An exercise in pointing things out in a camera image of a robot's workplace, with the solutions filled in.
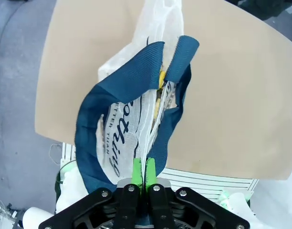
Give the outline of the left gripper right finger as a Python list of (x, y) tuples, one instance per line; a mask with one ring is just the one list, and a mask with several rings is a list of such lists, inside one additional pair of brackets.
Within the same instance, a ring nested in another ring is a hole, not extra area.
[(156, 229), (249, 229), (247, 220), (191, 188), (173, 191), (169, 180), (158, 180), (155, 160), (146, 161), (145, 186), (149, 213)]

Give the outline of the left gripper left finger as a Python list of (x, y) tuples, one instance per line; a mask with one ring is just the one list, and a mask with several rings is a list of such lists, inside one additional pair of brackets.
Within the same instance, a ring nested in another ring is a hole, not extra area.
[(114, 192), (105, 187), (72, 204), (39, 225), (40, 229), (133, 229), (142, 188), (141, 160), (133, 161), (131, 178)]

